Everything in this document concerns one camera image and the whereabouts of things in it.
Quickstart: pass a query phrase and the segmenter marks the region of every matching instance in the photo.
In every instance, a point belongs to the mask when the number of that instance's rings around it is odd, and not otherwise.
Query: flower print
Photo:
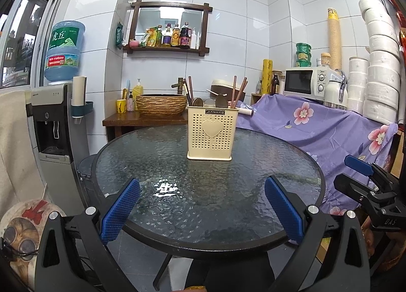
[[[330,214],[343,216],[346,211],[347,211],[346,209],[340,211],[340,208],[338,206],[334,206],[332,209],[330,209]]]
[[[295,119],[295,124],[307,124],[309,122],[309,118],[313,116],[313,109],[310,108],[310,104],[308,102],[304,102],[302,107],[298,107],[293,116]]]
[[[388,126],[383,125],[381,128],[369,133],[368,140],[372,141],[372,143],[368,149],[372,155],[376,155],[379,152],[387,130]]]
[[[310,157],[314,159],[314,161],[317,161],[317,155],[311,155],[310,152],[306,152]]]

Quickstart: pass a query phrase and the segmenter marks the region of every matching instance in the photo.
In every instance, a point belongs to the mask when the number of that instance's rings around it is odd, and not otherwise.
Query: stacked green tin
[[[311,66],[311,46],[307,43],[296,44],[296,67]]]

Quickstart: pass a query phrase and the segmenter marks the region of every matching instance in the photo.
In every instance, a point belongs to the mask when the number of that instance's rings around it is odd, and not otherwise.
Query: round glass table
[[[287,240],[265,197],[275,175],[306,205],[320,205],[324,177],[302,150],[237,128],[231,161],[186,158],[187,126],[136,130],[102,148],[92,179],[103,198],[133,177],[141,195],[123,230],[165,253],[194,259],[267,251]]]

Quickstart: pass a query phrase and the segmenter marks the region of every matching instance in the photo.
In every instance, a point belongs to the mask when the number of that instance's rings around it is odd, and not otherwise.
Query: blue gripper pad
[[[115,240],[140,197],[140,183],[133,179],[111,206],[101,222],[100,239],[104,245]]]
[[[281,221],[289,239],[300,244],[305,235],[302,218],[271,177],[265,180],[265,196]]]
[[[351,155],[346,156],[344,163],[347,167],[350,167],[362,175],[372,176],[374,173],[374,170],[370,164],[367,164],[366,162],[363,162],[362,160],[359,160]]]

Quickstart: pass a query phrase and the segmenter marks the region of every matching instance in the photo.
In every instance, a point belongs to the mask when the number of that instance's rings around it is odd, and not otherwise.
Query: silver bolt
[[[312,213],[312,214],[317,214],[319,212],[319,209],[317,208],[317,206],[314,205],[310,205],[307,210]]]
[[[354,217],[356,217],[354,211],[347,211],[347,216],[348,216],[350,219],[353,219]]]
[[[93,215],[94,213],[96,213],[96,207],[91,206],[91,207],[86,208],[87,215]]]
[[[58,212],[51,212],[51,214],[49,215],[49,218],[51,220],[55,220],[58,217]]]

